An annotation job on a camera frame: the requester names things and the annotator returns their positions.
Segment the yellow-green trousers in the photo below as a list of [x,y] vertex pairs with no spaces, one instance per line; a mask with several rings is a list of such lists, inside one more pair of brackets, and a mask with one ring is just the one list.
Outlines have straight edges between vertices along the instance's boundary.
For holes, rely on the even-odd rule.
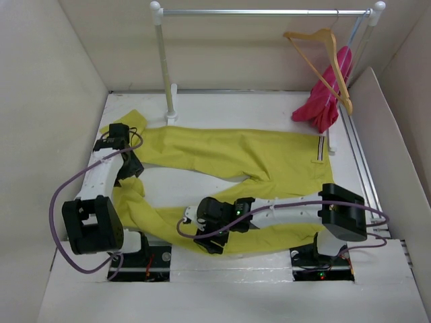
[[[138,111],[120,122],[137,129],[132,140],[145,164],[196,171],[242,182],[215,194],[222,202],[254,197],[285,199],[306,196],[333,181],[324,138],[316,135],[253,129],[150,129]],[[138,178],[123,180],[113,191],[113,205],[125,227],[137,229],[192,252],[204,249],[191,239],[193,225],[179,225],[183,207],[155,208],[145,199]]]

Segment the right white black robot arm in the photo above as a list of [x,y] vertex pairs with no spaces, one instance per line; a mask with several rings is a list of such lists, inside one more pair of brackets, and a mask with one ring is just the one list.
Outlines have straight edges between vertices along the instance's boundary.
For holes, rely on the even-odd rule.
[[280,225],[322,225],[312,259],[320,265],[332,261],[346,242],[367,238],[364,199],[341,186],[326,183],[318,193],[288,199],[246,197],[232,204],[206,197],[187,207],[184,223],[197,226],[195,243],[210,254],[222,254],[231,232],[246,233]]

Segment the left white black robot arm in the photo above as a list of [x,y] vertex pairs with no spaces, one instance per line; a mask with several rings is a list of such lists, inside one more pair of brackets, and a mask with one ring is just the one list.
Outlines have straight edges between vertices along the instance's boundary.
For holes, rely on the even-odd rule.
[[109,125],[92,151],[96,166],[86,172],[75,199],[63,203],[63,221],[74,254],[127,253],[128,261],[138,267],[150,260],[142,235],[123,229],[112,201],[113,190],[122,180],[138,178],[144,171],[131,146],[134,130],[123,123]]

